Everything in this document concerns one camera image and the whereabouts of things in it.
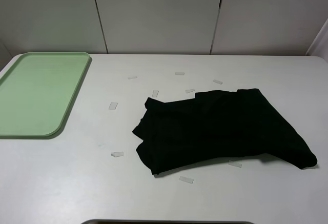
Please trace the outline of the clear tape marker far left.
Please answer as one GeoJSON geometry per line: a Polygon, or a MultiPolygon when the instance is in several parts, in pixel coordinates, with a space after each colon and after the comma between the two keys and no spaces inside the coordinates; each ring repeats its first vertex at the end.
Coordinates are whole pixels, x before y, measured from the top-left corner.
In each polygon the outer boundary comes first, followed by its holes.
{"type": "Polygon", "coordinates": [[[109,105],[109,110],[116,110],[118,103],[111,102],[109,105]]]}

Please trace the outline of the black short sleeve shirt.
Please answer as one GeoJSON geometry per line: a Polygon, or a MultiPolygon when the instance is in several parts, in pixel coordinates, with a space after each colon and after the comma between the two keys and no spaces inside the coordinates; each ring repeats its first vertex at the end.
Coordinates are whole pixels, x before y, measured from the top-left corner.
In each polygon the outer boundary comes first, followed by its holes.
{"type": "Polygon", "coordinates": [[[133,134],[151,173],[221,157],[273,155],[300,168],[317,164],[304,139],[258,89],[198,92],[164,103],[152,98],[133,134]]]}

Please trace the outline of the light green plastic tray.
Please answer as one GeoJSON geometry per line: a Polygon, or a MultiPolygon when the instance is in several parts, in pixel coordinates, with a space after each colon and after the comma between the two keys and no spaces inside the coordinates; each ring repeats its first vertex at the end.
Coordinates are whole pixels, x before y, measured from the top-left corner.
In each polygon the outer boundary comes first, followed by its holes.
{"type": "Polygon", "coordinates": [[[22,54],[1,77],[1,138],[47,138],[65,124],[91,57],[22,54]]]}

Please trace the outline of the clear tape marker bottom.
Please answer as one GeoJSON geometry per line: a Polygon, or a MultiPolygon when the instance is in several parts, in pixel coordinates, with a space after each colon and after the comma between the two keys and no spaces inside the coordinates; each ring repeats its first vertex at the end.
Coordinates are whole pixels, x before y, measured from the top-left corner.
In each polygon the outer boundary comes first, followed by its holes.
{"type": "Polygon", "coordinates": [[[194,179],[188,178],[188,177],[184,177],[184,176],[180,176],[179,177],[179,180],[180,181],[183,181],[183,182],[186,182],[186,183],[189,183],[189,184],[192,184],[194,182],[194,179]]]}

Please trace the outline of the clear tape marker middle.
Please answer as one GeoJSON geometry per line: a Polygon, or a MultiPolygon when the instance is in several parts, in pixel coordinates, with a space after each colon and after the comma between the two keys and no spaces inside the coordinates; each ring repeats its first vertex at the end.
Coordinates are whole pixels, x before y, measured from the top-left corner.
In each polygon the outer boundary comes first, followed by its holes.
{"type": "Polygon", "coordinates": [[[157,98],[158,97],[158,94],[159,94],[159,91],[158,90],[153,90],[152,97],[153,98],[157,98]]]}

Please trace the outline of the clear tape marker lower right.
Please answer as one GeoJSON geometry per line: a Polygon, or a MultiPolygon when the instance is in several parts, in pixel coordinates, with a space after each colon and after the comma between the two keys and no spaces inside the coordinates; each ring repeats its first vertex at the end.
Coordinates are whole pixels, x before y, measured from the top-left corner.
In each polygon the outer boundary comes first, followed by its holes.
{"type": "Polygon", "coordinates": [[[233,166],[233,167],[238,167],[238,168],[241,168],[242,167],[242,164],[237,162],[237,161],[232,161],[232,160],[229,160],[228,164],[230,166],[233,166]]]}

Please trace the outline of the clear tape marker lower left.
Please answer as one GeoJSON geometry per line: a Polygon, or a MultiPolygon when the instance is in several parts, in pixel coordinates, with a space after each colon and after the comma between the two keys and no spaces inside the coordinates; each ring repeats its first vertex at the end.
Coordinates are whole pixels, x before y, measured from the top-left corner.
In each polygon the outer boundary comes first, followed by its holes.
{"type": "Polygon", "coordinates": [[[124,152],[112,152],[111,153],[111,156],[112,157],[115,157],[115,158],[117,158],[117,157],[123,157],[124,156],[124,152]]]}

